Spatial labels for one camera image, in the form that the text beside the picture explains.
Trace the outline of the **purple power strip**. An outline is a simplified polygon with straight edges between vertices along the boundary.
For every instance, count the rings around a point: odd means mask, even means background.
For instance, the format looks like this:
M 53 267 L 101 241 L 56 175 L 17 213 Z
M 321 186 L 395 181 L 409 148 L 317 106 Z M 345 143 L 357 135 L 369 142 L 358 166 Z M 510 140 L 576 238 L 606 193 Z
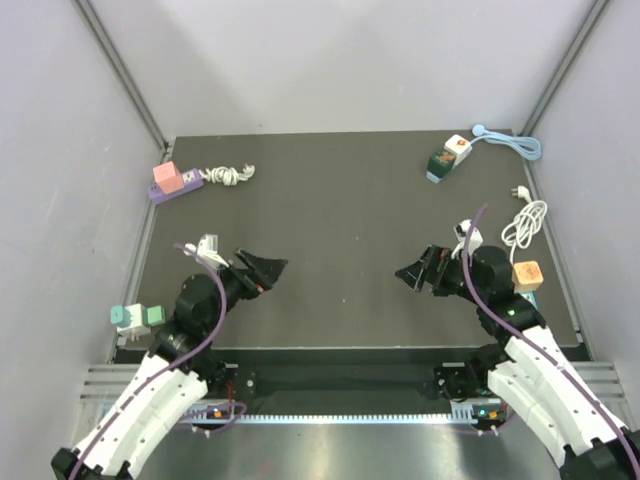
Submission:
M 204 180 L 197 169 L 180 173 L 175 179 L 171 179 L 166 185 L 153 183 L 148 188 L 148 197 L 154 205 L 164 203 L 173 198 L 201 188 Z

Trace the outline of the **green charger plug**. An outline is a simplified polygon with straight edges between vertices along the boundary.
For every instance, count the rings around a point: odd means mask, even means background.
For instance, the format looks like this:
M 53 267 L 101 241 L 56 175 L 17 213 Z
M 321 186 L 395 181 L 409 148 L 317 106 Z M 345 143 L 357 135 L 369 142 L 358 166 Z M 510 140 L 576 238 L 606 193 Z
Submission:
M 158 327 L 166 322 L 165 310 L 160 305 L 147 308 L 145 314 L 146 325 L 149 328 Z

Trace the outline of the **pink charger plug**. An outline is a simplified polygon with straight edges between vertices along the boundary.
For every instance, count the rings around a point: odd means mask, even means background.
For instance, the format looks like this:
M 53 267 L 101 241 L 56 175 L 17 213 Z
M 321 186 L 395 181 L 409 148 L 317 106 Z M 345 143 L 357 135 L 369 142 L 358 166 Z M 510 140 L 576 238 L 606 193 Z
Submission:
M 181 172 L 172 161 L 167 161 L 153 168 L 155 184 L 164 194 L 172 194 L 184 187 Z

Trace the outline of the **white cube socket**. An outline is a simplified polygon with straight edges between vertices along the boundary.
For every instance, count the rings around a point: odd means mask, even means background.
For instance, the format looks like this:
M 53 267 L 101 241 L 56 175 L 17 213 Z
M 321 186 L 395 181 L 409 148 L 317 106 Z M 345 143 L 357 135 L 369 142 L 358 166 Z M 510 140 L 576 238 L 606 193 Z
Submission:
M 116 327 L 116 331 L 120 337 L 127 340 L 136 341 L 140 337 L 151 333 L 151 328 L 146 325 L 145 311 L 146 308 L 142 304 L 133 304 L 125 306 L 130 314 L 130 325 L 126 328 Z

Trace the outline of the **teal charger plug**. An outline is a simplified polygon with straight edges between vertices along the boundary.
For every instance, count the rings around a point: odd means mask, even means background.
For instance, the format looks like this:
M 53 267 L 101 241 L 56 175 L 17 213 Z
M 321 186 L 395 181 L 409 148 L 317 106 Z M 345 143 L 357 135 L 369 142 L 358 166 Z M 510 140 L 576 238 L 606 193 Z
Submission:
M 113 306 L 110 310 L 110 321 L 116 327 L 128 327 L 130 325 L 130 314 L 126 307 L 123 305 Z

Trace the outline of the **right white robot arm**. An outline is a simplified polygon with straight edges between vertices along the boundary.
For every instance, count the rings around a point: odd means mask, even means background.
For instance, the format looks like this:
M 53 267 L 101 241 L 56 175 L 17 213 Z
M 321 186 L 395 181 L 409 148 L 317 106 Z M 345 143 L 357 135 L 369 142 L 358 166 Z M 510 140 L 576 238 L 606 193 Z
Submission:
M 465 363 L 466 386 L 505 401 L 544 445 L 563 479 L 636 479 L 639 433 L 597 399 L 538 309 L 515 289 L 499 247 L 454 254 L 430 245 L 396 277 L 435 297 L 470 301 L 494 338 Z

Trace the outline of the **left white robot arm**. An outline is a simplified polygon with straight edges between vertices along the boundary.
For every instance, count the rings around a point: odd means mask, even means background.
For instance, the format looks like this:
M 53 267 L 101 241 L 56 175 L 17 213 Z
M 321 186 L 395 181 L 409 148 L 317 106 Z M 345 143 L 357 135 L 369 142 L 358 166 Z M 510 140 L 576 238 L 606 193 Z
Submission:
M 179 245 L 205 268 L 188 277 L 173 314 L 123 393 L 94 429 L 51 460 L 58 479 L 135 479 L 156 447 L 205 396 L 216 396 L 229 375 L 211 345 L 241 300 L 271 290 L 288 262 L 237 249 L 234 261 Z

